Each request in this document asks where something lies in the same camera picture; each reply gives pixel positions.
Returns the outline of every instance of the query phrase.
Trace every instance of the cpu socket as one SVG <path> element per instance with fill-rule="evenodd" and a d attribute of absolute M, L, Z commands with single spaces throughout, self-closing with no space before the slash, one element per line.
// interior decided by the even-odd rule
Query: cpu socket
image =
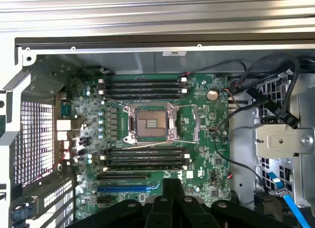
<path fill-rule="evenodd" d="M 147 144 L 177 139 L 178 107 L 171 103 L 134 103 L 123 107 L 128 113 L 128 136 L 124 142 Z"/>

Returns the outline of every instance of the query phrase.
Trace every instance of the green circuit board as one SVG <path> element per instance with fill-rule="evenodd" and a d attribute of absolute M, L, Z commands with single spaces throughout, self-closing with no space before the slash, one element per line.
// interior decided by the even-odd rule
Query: green circuit board
<path fill-rule="evenodd" d="M 71 165 L 76 174 L 77 186 L 75 189 L 75 218 L 83 219 L 97 211 L 109 207 L 125 199 L 135 199 L 142 203 L 146 198 L 153 195 L 160 195 L 162 192 L 161 181 L 163 178 L 179 178 L 182 181 L 184 191 L 187 195 L 201 197 L 205 204 L 218 199 L 230 198 L 230 175 L 229 163 L 219 157 L 214 150 L 213 133 L 218 123 L 228 115 L 228 95 L 223 91 L 227 86 L 227 79 L 212 74 L 195 74 L 187 78 L 185 83 L 187 93 L 179 99 L 127 99 L 114 100 L 106 98 L 99 94 L 99 90 L 106 89 L 105 84 L 99 82 L 102 78 L 105 82 L 124 82 L 124 81 L 158 81 L 178 79 L 176 74 L 161 75 L 115 75 L 115 76 L 93 76 L 71 78 L 67 84 L 67 101 L 62 104 L 62 115 L 66 118 L 80 118 L 85 127 L 81 127 L 80 136 L 88 137 L 89 145 L 86 147 L 87 154 L 79 163 Z M 218 90 L 219 98 L 216 101 L 207 99 L 207 92 L 210 89 Z M 122 180 L 97 180 L 97 175 L 103 172 L 103 161 L 101 156 L 104 150 L 124 149 L 133 145 L 126 143 L 124 138 L 128 135 L 128 114 L 124 107 L 137 103 L 147 103 L 146 106 L 140 106 L 146 110 L 160 110 L 162 106 L 150 106 L 149 103 L 171 103 L 178 108 L 176 131 L 177 139 L 181 141 L 193 142 L 196 129 L 196 112 L 194 114 L 193 106 L 197 109 L 199 118 L 198 141 L 195 143 L 172 142 L 172 147 L 185 148 L 189 154 L 189 162 L 185 169 L 175 170 L 148 170 L 148 177 L 143 179 L 122 179 Z M 99 123 L 99 112 L 103 112 L 104 124 Z M 229 157 L 228 125 L 224 125 L 217 137 L 218 149 Z M 150 144 L 150 137 L 143 137 L 140 141 L 146 141 Z M 165 138 L 159 138 L 158 141 L 167 141 Z M 157 145 L 156 148 L 167 147 L 166 145 Z M 130 186 L 145 185 L 154 187 L 154 189 L 144 192 L 97 192 L 97 188 L 102 185 Z M 98 197 L 107 197 L 104 203 L 98 203 Z"/>

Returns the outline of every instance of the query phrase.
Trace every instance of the motherboard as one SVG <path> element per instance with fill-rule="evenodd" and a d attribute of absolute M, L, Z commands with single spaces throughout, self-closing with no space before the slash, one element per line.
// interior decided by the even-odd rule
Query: motherboard
<path fill-rule="evenodd" d="M 160 195 L 163 178 L 206 205 L 230 197 L 229 163 L 214 149 L 228 115 L 227 79 L 213 74 L 102 75 L 69 79 L 63 119 L 72 138 L 75 218 L 125 199 Z M 217 147 L 229 157 L 228 125 Z"/>

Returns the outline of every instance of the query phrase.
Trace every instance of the blue pcie slot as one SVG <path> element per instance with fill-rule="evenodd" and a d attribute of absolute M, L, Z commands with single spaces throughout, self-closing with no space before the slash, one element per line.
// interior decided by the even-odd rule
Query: blue pcie slot
<path fill-rule="evenodd" d="M 149 190 L 155 190 L 160 184 L 156 186 L 148 187 L 146 185 L 122 185 L 122 186 L 98 186 L 97 192 L 99 193 L 116 193 L 116 192 L 146 192 Z"/>

